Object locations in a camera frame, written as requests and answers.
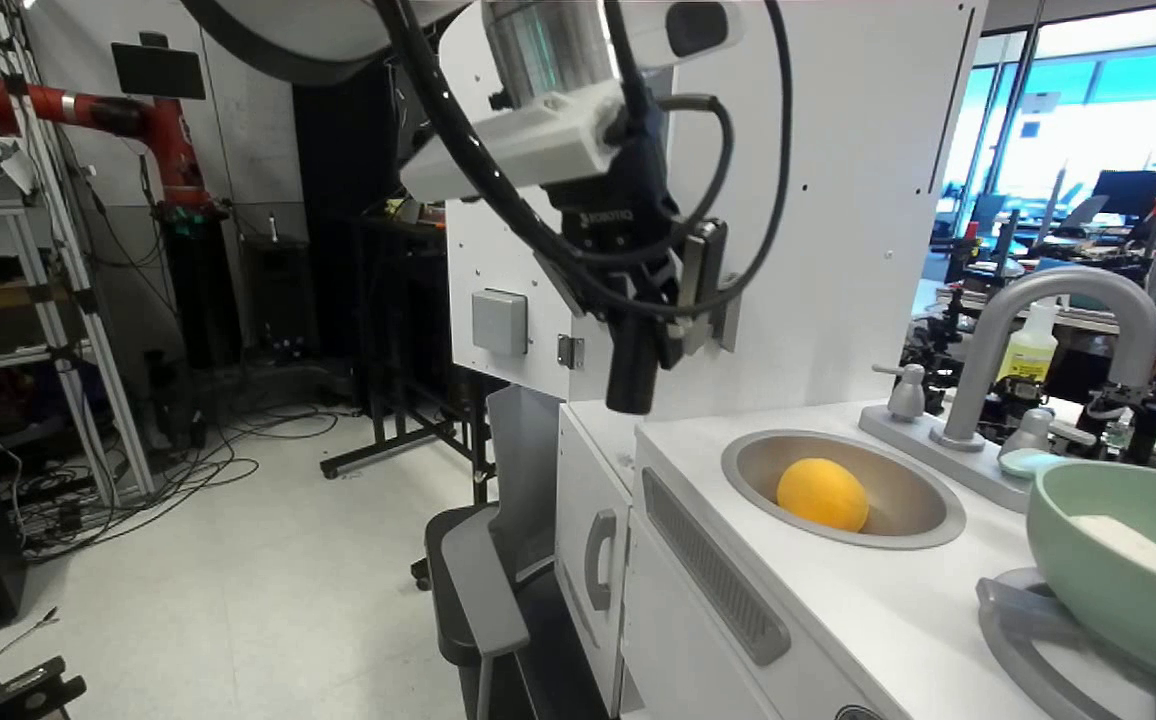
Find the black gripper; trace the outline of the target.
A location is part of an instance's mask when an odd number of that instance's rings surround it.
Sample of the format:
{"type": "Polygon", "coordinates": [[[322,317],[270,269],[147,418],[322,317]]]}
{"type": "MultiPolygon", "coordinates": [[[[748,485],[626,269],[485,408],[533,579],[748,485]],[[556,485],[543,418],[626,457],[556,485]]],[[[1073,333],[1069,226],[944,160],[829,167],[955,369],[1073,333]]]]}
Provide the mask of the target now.
{"type": "MultiPolygon", "coordinates": [[[[667,194],[659,145],[626,145],[605,177],[552,186],[549,199],[561,214],[563,239],[552,274],[585,314],[600,319],[638,317],[638,301],[701,304],[720,291],[728,226],[706,222],[678,243],[680,208],[667,194]]],[[[684,360],[712,339],[716,319],[709,314],[666,324],[667,360],[684,360]]]]}

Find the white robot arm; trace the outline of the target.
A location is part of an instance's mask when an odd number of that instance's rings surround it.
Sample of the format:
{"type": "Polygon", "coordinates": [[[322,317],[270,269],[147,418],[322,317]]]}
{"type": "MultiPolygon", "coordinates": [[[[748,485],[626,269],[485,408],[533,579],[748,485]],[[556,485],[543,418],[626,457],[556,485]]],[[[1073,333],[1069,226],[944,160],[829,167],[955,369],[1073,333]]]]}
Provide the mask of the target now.
{"type": "Polygon", "coordinates": [[[609,324],[612,364],[674,369],[674,329],[735,301],[680,301],[680,249],[733,163],[716,95],[658,95],[620,0],[186,0],[232,58],[288,85],[393,59],[423,113],[401,163],[415,199],[485,199],[576,314],[609,324]],[[694,214],[667,195],[666,115],[709,113],[720,163],[694,214]]]}

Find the red robot arm background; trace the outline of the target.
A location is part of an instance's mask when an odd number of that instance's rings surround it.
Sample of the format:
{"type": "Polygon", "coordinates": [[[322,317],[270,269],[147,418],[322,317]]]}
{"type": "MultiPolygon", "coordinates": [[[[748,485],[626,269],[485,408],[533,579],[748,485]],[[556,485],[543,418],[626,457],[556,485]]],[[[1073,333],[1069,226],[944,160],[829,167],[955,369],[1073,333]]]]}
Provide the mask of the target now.
{"type": "Polygon", "coordinates": [[[29,99],[34,113],[50,125],[91,128],[123,142],[141,142],[159,174],[166,199],[175,208],[213,208],[204,174],[186,125],[186,110],[167,95],[130,99],[130,95],[91,95],[50,85],[26,85],[0,75],[0,138],[17,138],[17,99],[29,99]]]}

